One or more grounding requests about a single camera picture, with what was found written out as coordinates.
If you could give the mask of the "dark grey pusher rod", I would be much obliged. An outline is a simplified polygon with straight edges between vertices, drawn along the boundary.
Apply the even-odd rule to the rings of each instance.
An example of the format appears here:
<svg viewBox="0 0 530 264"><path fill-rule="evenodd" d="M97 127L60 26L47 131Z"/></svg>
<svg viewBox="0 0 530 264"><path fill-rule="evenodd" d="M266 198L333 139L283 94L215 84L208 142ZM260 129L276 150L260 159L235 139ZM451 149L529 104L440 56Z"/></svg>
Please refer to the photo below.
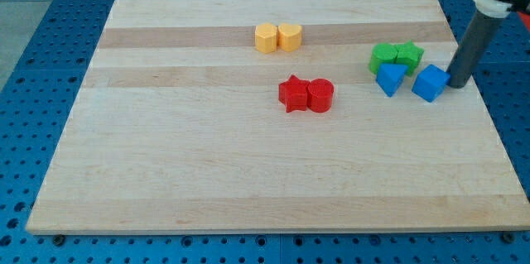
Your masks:
<svg viewBox="0 0 530 264"><path fill-rule="evenodd" d="M446 70L448 86L465 87L481 57L493 40L503 18L490 17L477 10L460 40L460 44Z"/></svg>

